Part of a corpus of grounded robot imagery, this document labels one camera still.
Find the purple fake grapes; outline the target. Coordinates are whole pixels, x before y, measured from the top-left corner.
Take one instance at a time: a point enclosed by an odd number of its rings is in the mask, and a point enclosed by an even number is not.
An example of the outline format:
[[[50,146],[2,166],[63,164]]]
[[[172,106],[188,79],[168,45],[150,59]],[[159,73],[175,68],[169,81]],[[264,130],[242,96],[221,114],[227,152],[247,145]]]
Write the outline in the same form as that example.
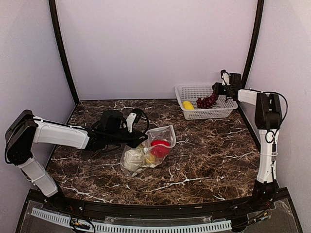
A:
[[[196,100],[197,107],[199,109],[210,109],[216,104],[218,97],[219,95],[212,93],[210,96],[198,98]]]

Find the polka dot zip bag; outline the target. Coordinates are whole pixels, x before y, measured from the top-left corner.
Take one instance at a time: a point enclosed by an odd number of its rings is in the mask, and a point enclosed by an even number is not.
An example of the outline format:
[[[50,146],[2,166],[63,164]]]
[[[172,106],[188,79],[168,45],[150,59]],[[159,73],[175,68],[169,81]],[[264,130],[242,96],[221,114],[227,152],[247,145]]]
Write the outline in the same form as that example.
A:
[[[125,146],[120,160],[122,173],[134,177],[147,168],[162,164],[176,145],[173,125],[150,129],[148,139],[136,148]]]

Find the red fake pepper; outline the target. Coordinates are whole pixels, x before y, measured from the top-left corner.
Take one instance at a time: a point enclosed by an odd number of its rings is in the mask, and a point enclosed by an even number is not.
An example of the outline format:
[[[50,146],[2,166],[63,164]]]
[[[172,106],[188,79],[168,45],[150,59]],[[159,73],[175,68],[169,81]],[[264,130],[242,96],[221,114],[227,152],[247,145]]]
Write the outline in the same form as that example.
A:
[[[153,154],[157,158],[164,158],[170,152],[170,143],[164,140],[154,140],[151,143],[151,146],[153,147],[151,149],[151,154]]]

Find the yellow fake lemon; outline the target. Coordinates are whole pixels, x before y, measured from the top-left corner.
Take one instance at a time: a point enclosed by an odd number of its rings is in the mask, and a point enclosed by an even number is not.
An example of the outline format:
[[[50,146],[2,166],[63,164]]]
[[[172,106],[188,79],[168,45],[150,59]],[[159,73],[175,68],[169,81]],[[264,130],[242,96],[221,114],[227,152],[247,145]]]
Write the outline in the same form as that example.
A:
[[[189,101],[182,102],[183,108],[186,110],[194,110],[194,106]]]

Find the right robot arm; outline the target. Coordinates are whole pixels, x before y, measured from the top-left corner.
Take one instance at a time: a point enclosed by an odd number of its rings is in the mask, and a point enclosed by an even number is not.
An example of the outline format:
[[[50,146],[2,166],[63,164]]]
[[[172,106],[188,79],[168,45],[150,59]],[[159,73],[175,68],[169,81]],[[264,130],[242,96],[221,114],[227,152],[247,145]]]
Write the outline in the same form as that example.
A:
[[[244,89],[242,76],[221,70],[220,83],[212,88],[217,95],[226,96],[240,103],[255,106],[255,125],[260,135],[260,161],[256,178],[257,184],[273,184],[276,179],[276,156],[279,130],[286,117],[282,114],[279,98],[285,97],[277,92]]]

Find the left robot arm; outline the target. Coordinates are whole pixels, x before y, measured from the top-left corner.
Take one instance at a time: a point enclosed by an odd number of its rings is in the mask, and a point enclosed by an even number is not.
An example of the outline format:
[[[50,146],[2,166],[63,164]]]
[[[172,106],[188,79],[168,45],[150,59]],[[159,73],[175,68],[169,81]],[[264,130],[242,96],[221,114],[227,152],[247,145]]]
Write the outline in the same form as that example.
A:
[[[24,110],[5,133],[4,159],[7,164],[19,167],[26,177],[39,188],[57,211],[69,207],[62,191],[37,161],[32,153],[33,144],[52,144],[79,150],[105,150],[110,145],[127,145],[136,148],[147,140],[146,131],[134,129],[141,117],[147,118],[141,109],[133,109],[128,117],[118,110],[103,112],[100,120],[91,127],[62,124],[35,116],[31,110]]]

